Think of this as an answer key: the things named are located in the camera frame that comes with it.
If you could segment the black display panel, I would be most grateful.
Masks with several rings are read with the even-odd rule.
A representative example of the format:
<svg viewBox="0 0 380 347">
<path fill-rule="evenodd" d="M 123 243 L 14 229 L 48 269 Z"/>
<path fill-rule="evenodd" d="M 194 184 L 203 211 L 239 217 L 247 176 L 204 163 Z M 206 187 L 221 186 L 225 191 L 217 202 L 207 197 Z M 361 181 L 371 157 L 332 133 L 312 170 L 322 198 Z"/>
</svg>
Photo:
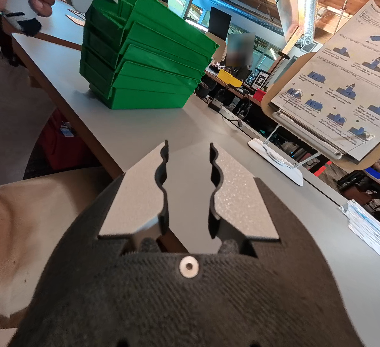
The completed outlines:
<svg viewBox="0 0 380 347">
<path fill-rule="evenodd" d="M 215 7 L 211 7 L 208 25 L 209 33 L 225 41 L 228 35 L 230 23 L 231 15 Z"/>
</svg>

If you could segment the red container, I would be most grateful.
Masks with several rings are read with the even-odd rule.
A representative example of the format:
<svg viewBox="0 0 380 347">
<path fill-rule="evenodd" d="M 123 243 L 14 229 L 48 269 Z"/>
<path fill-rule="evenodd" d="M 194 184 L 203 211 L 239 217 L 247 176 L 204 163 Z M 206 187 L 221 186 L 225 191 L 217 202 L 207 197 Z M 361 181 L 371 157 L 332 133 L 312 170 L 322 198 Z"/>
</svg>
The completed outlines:
<svg viewBox="0 0 380 347">
<path fill-rule="evenodd" d="M 43 127 L 37 144 L 55 171 L 101 166 L 77 130 L 58 108 Z"/>
</svg>

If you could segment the white printed papers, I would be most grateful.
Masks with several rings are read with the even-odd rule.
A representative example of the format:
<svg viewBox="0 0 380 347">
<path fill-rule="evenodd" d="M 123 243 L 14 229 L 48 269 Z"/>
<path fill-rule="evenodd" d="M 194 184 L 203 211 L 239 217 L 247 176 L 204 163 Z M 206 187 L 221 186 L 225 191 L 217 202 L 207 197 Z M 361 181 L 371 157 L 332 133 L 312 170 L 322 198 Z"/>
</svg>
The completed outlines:
<svg viewBox="0 0 380 347">
<path fill-rule="evenodd" d="M 340 207 L 348 218 L 348 227 L 371 249 L 380 255 L 380 223 L 355 200 Z"/>
</svg>

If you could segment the yellow plastic bin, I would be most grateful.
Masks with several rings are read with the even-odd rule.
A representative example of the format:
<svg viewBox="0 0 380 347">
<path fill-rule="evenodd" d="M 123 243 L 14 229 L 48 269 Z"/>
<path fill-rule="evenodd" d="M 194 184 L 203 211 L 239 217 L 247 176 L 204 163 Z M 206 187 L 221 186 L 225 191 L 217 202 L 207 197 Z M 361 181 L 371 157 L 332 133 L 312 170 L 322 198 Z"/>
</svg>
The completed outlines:
<svg viewBox="0 0 380 347">
<path fill-rule="evenodd" d="M 231 75 L 224 69 L 219 70 L 217 78 L 220 79 L 225 84 L 230 85 L 232 87 L 236 87 L 236 88 L 240 88 L 243 84 L 241 80 L 235 78 L 233 75 Z"/>
</svg>

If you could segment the black-white marker sign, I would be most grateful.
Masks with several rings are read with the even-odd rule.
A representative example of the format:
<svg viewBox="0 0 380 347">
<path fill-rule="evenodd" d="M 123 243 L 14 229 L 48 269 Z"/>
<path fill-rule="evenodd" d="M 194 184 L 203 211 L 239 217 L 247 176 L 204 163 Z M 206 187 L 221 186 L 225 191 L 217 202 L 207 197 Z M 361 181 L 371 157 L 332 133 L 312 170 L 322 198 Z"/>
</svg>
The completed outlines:
<svg viewBox="0 0 380 347">
<path fill-rule="evenodd" d="M 264 84 L 266 83 L 269 73 L 263 70 L 259 70 L 258 74 L 255 76 L 251 88 L 254 89 L 262 89 L 264 87 Z"/>
</svg>

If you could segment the person's beige trousers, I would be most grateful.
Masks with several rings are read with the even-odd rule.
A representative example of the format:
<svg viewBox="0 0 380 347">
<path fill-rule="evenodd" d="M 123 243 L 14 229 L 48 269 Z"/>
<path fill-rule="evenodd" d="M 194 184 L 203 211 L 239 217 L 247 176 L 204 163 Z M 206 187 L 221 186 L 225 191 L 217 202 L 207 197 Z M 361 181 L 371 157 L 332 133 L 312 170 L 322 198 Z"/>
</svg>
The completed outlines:
<svg viewBox="0 0 380 347">
<path fill-rule="evenodd" d="M 94 167 L 1 186 L 1 329 L 18 326 L 57 243 L 111 181 L 104 168 Z"/>
</svg>

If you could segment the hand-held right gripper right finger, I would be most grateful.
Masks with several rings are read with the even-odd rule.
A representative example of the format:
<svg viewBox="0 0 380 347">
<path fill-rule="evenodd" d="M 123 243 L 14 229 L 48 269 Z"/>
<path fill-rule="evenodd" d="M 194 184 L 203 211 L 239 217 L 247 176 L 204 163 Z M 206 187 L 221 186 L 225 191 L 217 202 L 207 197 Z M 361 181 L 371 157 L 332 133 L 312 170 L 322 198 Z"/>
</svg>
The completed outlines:
<svg viewBox="0 0 380 347">
<path fill-rule="evenodd" d="M 221 241 L 279 241 L 255 177 L 221 146 L 210 143 L 214 190 L 209 205 L 209 234 Z"/>
</svg>

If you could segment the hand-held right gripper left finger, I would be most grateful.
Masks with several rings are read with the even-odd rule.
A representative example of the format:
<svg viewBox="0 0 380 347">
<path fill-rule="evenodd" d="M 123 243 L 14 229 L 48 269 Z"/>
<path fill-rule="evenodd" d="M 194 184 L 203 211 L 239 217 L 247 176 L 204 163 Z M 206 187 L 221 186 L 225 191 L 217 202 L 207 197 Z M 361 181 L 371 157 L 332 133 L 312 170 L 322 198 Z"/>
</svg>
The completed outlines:
<svg viewBox="0 0 380 347">
<path fill-rule="evenodd" d="M 156 240 L 167 233 L 169 208 L 163 184 L 168 157 L 165 140 L 124 173 L 99 238 L 127 239 L 137 249 L 143 239 Z"/>
</svg>

